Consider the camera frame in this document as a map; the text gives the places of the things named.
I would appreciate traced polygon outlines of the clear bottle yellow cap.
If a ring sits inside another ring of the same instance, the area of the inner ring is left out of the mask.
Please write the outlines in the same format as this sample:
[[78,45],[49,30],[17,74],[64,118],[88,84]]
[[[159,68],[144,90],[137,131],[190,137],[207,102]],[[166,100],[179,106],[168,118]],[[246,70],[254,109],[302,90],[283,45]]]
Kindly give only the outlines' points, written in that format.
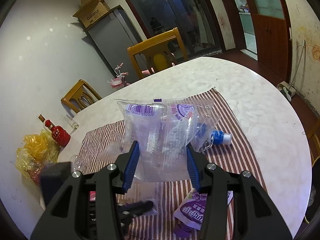
[[83,158],[81,158],[79,155],[74,154],[70,158],[71,162],[71,172],[79,171],[81,173],[84,173],[84,170],[87,166],[87,161]]

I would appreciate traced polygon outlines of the wooden chair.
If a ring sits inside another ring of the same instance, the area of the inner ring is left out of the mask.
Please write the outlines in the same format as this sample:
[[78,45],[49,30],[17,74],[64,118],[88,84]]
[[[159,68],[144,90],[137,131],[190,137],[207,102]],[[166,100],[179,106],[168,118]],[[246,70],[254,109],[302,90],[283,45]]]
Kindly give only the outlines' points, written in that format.
[[102,97],[84,80],[80,79],[61,99],[61,103],[75,113],[101,100]]
[[182,52],[184,62],[188,61],[189,57],[177,27],[127,49],[132,66],[140,80],[145,77],[145,74],[137,62],[137,55],[144,55],[149,75],[156,74],[178,64],[175,56],[168,47],[169,42],[173,40],[178,42],[178,47]]
[[319,159],[319,119],[304,120],[302,124],[304,128],[302,134],[307,138],[311,165],[313,165]]

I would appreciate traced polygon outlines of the Galanz cardboard box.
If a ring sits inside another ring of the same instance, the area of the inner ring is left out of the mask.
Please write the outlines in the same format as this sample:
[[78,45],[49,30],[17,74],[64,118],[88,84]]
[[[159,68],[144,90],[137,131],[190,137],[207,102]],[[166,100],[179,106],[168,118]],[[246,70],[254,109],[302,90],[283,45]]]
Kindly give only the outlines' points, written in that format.
[[73,17],[77,18],[85,28],[111,10],[105,0],[80,0],[80,3],[80,9],[74,13]]

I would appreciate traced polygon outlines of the middle wooden chair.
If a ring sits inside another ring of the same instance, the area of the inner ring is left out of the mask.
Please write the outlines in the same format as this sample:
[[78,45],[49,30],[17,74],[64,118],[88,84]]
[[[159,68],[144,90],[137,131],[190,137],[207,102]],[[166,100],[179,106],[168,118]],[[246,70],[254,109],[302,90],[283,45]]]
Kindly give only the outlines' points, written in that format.
[[137,62],[137,55],[144,55],[149,75],[156,74],[178,64],[175,56],[168,47],[169,42],[173,40],[178,42],[178,47],[182,52],[184,62],[188,61],[189,57],[177,27],[127,49],[132,66],[140,80],[145,77],[145,74]]

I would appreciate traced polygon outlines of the purple snack wrapper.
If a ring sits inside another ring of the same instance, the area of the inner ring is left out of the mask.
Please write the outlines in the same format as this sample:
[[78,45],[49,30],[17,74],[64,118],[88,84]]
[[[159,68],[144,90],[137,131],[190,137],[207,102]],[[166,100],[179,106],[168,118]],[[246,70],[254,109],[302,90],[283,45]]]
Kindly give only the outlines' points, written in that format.
[[201,230],[207,203],[207,194],[199,194],[192,189],[174,212],[179,220],[173,233],[180,238],[188,238],[195,230]]

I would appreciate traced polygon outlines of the small clear glass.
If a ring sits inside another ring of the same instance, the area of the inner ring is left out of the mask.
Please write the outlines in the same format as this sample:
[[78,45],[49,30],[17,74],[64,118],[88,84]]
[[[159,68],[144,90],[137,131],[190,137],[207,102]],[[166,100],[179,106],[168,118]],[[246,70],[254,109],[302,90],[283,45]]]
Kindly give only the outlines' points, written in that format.
[[72,129],[70,134],[73,134],[79,128],[79,124],[77,122],[75,122],[73,120],[73,118],[71,118],[69,115],[65,116],[65,120],[66,120],[67,124],[69,124],[69,126]]

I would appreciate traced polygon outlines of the blue white drink bottle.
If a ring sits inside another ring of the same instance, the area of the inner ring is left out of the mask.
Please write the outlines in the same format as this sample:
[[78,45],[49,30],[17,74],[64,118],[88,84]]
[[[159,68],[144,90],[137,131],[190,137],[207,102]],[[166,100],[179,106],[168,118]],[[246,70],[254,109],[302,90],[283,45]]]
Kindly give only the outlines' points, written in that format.
[[204,150],[211,148],[213,145],[230,145],[232,142],[232,134],[213,129],[207,124],[200,124],[200,130],[196,136],[199,148]]

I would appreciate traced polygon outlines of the dark sliding glass door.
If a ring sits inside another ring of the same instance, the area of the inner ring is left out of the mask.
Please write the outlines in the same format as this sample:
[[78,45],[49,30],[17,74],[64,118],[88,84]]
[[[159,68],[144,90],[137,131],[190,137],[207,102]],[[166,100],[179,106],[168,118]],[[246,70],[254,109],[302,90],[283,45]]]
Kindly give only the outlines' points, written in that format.
[[210,0],[125,0],[147,38],[178,28],[187,55],[211,56],[225,51]]

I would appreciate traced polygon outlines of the grey refrigerator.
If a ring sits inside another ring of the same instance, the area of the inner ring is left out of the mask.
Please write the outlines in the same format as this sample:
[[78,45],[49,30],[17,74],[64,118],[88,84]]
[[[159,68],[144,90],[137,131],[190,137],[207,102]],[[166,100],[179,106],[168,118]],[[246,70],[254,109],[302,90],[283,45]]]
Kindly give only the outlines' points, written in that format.
[[121,70],[128,72],[128,83],[140,80],[127,49],[142,42],[142,39],[121,5],[112,8],[85,28],[84,32],[91,37],[99,55],[113,75],[116,74],[115,68],[122,63]]

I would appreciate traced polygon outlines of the pink kids bicycle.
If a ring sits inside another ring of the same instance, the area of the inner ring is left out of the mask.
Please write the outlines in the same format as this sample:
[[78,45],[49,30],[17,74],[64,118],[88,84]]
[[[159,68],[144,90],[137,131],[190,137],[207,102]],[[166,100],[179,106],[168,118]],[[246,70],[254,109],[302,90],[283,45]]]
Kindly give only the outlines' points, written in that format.
[[[108,83],[111,85],[112,88],[120,88],[120,87],[126,87],[129,86],[130,83],[127,82],[126,77],[129,76],[129,72],[122,72],[121,68],[123,67],[124,63],[120,63],[116,66],[114,69],[114,72],[116,74],[116,77],[114,79],[111,79],[111,81],[108,81]],[[155,73],[155,70],[151,67],[151,70],[139,70],[139,74],[142,74],[143,77],[150,76],[151,74]]]

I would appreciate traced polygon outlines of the clear bottle with cork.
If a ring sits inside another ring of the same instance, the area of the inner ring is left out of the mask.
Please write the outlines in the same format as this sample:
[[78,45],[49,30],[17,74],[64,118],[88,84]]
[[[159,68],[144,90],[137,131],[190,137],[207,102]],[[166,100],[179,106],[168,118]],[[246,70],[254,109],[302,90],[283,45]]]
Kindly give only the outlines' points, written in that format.
[[46,119],[43,117],[42,114],[38,116],[38,119],[43,123],[43,127],[46,131],[50,132],[49,128],[46,126]]

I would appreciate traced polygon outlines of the pink drink bottle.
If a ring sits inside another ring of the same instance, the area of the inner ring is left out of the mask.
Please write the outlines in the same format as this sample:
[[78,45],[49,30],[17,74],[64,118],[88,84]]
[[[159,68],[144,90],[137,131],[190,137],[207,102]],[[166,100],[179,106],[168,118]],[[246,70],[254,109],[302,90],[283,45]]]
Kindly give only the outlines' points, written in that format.
[[89,193],[89,201],[90,202],[95,202],[95,200],[96,200],[96,192],[95,191],[91,191]]

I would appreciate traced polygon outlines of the clear printed plastic bag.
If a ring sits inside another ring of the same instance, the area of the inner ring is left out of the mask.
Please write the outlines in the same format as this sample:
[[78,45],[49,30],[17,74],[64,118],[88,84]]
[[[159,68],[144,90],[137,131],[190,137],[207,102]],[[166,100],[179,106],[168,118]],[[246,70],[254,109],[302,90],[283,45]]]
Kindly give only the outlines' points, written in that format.
[[117,100],[124,117],[123,142],[137,141],[138,180],[187,180],[187,149],[199,150],[220,119],[213,100],[197,98]]

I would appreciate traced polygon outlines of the yellow plastic bag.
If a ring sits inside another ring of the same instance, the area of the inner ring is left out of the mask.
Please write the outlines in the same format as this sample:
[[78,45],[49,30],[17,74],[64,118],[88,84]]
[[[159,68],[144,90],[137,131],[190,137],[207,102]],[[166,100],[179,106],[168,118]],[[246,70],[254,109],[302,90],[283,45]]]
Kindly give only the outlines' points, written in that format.
[[40,134],[25,135],[23,142],[16,151],[15,167],[24,178],[39,185],[42,171],[57,162],[61,147],[45,129]]

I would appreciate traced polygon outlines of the white power strip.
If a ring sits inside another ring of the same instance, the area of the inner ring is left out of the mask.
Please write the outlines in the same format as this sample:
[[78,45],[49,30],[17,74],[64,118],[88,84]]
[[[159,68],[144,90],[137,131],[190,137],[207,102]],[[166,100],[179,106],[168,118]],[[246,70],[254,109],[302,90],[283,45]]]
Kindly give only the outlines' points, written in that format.
[[282,81],[281,83],[277,84],[276,88],[288,100],[288,102],[291,102],[292,98],[296,94],[296,90],[285,81]]

